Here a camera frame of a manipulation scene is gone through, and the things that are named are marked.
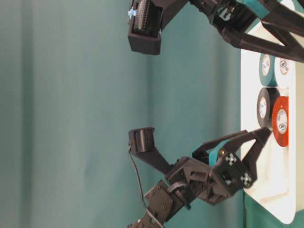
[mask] red tape roll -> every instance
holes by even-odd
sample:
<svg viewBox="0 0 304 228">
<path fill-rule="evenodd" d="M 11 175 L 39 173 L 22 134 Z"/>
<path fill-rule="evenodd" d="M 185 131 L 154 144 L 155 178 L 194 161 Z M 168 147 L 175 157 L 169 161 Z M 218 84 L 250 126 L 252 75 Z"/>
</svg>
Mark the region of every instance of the red tape roll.
<svg viewBox="0 0 304 228">
<path fill-rule="evenodd" d="M 281 96 L 275 102 L 272 129 L 276 142 L 282 147 L 288 146 L 288 96 Z"/>
</svg>

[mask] white tray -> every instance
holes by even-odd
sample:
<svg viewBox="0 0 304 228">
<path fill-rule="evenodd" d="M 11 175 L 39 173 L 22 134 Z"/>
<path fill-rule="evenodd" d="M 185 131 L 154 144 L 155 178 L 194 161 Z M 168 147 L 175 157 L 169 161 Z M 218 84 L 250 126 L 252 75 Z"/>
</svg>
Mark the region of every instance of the white tray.
<svg viewBox="0 0 304 228">
<path fill-rule="evenodd" d="M 291 0 L 284 0 L 291 9 Z M 250 34 L 279 43 L 261 24 Z M 299 39 L 304 46 L 304 39 Z M 263 87 L 259 80 L 260 53 L 241 51 L 241 129 L 260 128 L 257 121 L 257 97 Z M 279 89 L 289 96 L 289 146 L 280 147 L 271 134 L 257 161 L 258 180 L 245 192 L 285 224 L 304 209 L 304 64 L 295 64 L 289 89 Z M 241 147 L 243 158 L 252 143 Z"/>
</svg>

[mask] black tape roll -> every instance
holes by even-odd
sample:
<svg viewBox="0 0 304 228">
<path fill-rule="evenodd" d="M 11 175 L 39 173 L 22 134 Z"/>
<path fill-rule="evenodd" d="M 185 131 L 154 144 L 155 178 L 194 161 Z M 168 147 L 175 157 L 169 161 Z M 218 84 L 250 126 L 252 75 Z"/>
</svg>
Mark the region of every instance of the black tape roll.
<svg viewBox="0 0 304 228">
<path fill-rule="evenodd" d="M 280 92 L 277 88 L 262 88 L 257 99 L 256 115 L 261 127 L 272 129 L 272 111 Z"/>
</svg>

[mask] white tape roll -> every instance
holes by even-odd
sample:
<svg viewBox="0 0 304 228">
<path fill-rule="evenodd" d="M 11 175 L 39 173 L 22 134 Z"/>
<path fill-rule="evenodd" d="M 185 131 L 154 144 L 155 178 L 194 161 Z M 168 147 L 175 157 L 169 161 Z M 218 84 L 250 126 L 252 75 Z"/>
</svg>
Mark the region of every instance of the white tape roll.
<svg viewBox="0 0 304 228">
<path fill-rule="evenodd" d="M 288 88 L 291 76 L 295 75 L 295 62 L 285 58 L 275 58 L 275 79 L 279 88 Z"/>
</svg>

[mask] tape label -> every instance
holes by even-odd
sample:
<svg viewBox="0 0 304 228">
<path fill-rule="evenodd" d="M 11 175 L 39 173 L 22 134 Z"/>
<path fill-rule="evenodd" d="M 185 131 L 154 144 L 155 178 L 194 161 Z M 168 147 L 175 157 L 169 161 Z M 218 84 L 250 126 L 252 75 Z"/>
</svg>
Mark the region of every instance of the tape label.
<svg viewBox="0 0 304 228">
<path fill-rule="evenodd" d="M 285 58 L 280 59 L 280 71 L 282 75 L 287 75 L 289 71 L 289 60 Z"/>
<path fill-rule="evenodd" d="M 263 61 L 262 61 L 262 74 L 263 76 L 267 76 L 270 69 L 270 56 L 264 55 Z"/>
<path fill-rule="evenodd" d="M 262 97 L 262 99 L 260 100 L 259 112 L 260 112 L 261 118 L 264 119 L 266 116 L 266 112 L 267 112 L 267 103 L 266 103 L 266 99 L 264 97 Z"/>
<path fill-rule="evenodd" d="M 285 134 L 288 126 L 288 118 L 284 109 L 280 109 L 276 117 L 276 125 L 280 134 Z"/>
</svg>

